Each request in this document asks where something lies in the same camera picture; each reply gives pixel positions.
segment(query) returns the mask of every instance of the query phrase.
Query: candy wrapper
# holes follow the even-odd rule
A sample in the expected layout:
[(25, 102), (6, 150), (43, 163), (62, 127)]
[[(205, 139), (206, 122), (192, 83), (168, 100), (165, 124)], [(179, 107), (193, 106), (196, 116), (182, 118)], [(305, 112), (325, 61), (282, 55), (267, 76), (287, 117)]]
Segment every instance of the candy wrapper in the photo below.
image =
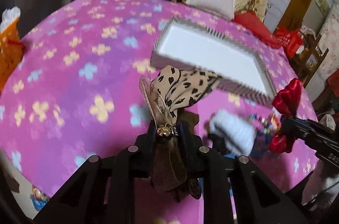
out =
[(2, 14), (0, 25), (0, 92), (10, 74), (21, 62), (23, 44), (20, 42), (17, 24), (20, 18), (20, 9), (14, 7), (6, 9)]

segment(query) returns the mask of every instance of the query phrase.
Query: red cushion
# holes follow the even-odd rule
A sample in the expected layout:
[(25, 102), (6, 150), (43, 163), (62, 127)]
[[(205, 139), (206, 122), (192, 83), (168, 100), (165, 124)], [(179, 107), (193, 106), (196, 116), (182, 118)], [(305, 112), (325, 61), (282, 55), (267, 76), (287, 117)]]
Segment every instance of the red cushion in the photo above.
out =
[(260, 39), (263, 43), (269, 45), (272, 48), (280, 48), (281, 44), (278, 39), (272, 35), (267, 27), (259, 20), (254, 12), (249, 11), (243, 14), (235, 14), (232, 20), (241, 24), (243, 27), (251, 30), (253, 35)]

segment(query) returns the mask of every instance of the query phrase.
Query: framed picture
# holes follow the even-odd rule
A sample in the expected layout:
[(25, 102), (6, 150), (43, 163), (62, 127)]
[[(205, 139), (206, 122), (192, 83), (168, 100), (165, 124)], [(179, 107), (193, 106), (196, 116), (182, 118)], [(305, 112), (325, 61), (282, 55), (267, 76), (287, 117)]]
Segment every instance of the framed picture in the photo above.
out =
[(194, 67), (222, 77), (218, 87), (271, 107), (277, 92), (259, 54), (225, 34), (177, 17), (161, 31), (151, 65)]
[(316, 0), (316, 5), (319, 7), (323, 15), (327, 15), (329, 11), (329, 5), (327, 0)]

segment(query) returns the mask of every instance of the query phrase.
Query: pink bedspread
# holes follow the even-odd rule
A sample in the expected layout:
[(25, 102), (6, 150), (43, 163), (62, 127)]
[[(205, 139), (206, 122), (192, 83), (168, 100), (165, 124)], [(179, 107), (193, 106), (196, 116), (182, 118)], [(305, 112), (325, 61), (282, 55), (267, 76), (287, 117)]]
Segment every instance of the pink bedspread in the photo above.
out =
[[(92, 154), (115, 155), (134, 144), (150, 121), (139, 77), (150, 67), (153, 44), (173, 15), (212, 27), (259, 52), (275, 87), (296, 75), (281, 50), (267, 47), (242, 26), (164, 0), (76, 0), (28, 33), (30, 50), (6, 83), (0, 100), (0, 144), (13, 164), (36, 187), (52, 196)], [(215, 90), (190, 108), (199, 113), (196, 133), (206, 141), (205, 122), (224, 108), (242, 116), (272, 110)], [(303, 91), (298, 110), (316, 120)], [(297, 141), (291, 154), (266, 155), (255, 162), (283, 191), (315, 166), (314, 151)], [(137, 223), (203, 220), (202, 200), (167, 202), (149, 183), (138, 181)]]

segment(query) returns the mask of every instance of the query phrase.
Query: wooden chair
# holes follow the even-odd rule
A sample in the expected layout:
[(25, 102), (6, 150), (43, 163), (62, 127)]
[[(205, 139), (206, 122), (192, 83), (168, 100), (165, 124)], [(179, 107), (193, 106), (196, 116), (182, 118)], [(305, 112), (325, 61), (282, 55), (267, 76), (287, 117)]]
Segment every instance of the wooden chair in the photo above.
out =
[[(325, 59), (328, 49), (322, 54), (319, 55), (316, 47), (321, 39), (321, 34), (318, 34), (317, 38), (314, 39), (313, 35), (304, 36), (307, 38), (304, 40), (304, 44), (309, 44), (309, 47), (305, 46), (305, 49), (300, 55), (295, 55), (293, 60), (295, 62), (294, 70), (297, 76), (304, 82), (304, 87), (310, 82), (311, 78), (313, 77), (314, 73), (318, 70), (319, 66)], [(310, 58), (311, 55), (314, 55), (317, 63), (312, 65), (311, 67), (306, 66), (306, 62)]]

